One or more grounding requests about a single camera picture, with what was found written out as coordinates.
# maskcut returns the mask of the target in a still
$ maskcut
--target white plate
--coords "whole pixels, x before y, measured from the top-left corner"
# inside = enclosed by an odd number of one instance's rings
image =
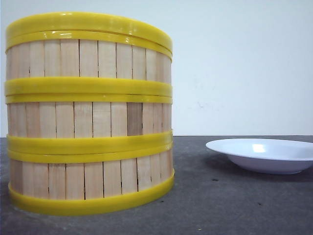
[[[313,165],[313,143],[271,139],[225,139],[206,143],[238,166],[261,173],[296,174]]]

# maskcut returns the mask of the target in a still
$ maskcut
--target stacked bamboo steamer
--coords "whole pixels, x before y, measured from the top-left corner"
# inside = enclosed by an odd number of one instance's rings
[[[171,39],[132,19],[59,12],[10,24],[10,194],[77,215],[155,200],[174,181]]]

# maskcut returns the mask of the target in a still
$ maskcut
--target gray table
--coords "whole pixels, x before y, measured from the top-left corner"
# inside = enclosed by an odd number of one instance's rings
[[[175,137],[176,179],[169,194],[138,208],[77,217],[35,214],[10,204],[2,138],[1,234],[312,235],[313,168],[287,176],[240,169],[204,147],[225,138],[235,137]],[[313,136],[275,138],[313,142]]]

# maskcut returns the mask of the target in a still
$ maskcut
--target yellow plastic rim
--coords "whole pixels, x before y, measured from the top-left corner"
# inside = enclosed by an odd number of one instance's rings
[[[172,103],[162,82],[96,77],[31,77],[5,82],[6,103],[49,101]]]
[[[8,26],[6,42],[9,48],[24,42],[56,39],[56,35],[60,39],[83,39],[84,37],[84,39],[95,40],[91,34],[86,37],[88,32],[138,38],[159,45],[170,55],[172,54],[172,40],[160,29],[126,17],[91,12],[53,12],[19,19]],[[128,40],[123,40],[121,43],[132,44]]]
[[[166,145],[173,140],[172,131],[140,136],[97,138],[27,138],[7,136],[13,152],[45,155],[118,153]]]
[[[46,154],[29,154],[14,152],[8,149],[8,157],[17,161],[45,164],[71,164],[71,163],[96,163],[124,160],[130,158],[140,158],[164,151],[172,148],[173,143],[166,145],[133,150],[127,152],[115,153],[99,153],[99,154],[76,154],[76,155],[46,155]]]
[[[173,175],[164,182],[143,191],[88,200],[52,200],[29,197],[15,192],[9,184],[12,203],[26,211],[50,215],[87,215],[121,211],[152,202],[174,185]]]

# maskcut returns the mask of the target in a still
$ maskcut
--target white plastic plate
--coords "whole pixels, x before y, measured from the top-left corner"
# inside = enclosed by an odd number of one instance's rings
[[[296,174],[313,165],[313,143],[273,139],[211,141],[208,149],[228,155],[238,166],[261,173]]]

